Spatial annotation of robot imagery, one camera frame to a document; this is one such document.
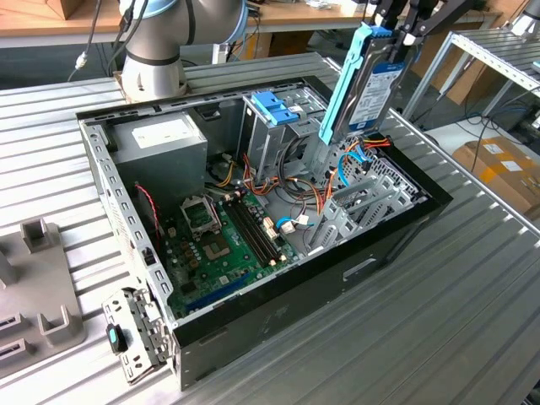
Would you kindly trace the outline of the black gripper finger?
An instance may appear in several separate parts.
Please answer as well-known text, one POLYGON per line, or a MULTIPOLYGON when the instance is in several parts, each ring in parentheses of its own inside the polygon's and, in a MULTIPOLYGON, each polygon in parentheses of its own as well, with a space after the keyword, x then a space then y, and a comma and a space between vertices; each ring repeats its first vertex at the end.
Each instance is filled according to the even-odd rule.
POLYGON ((454 24, 473 6, 473 0, 443 1, 443 5, 435 12, 438 3, 424 0, 409 2, 408 14, 391 50, 391 63, 402 62, 412 46, 421 44, 426 36, 440 33, 454 24))
POLYGON ((371 24, 384 29, 394 29, 397 20, 403 11, 403 0, 375 0, 370 2, 375 5, 375 11, 371 18, 371 24))

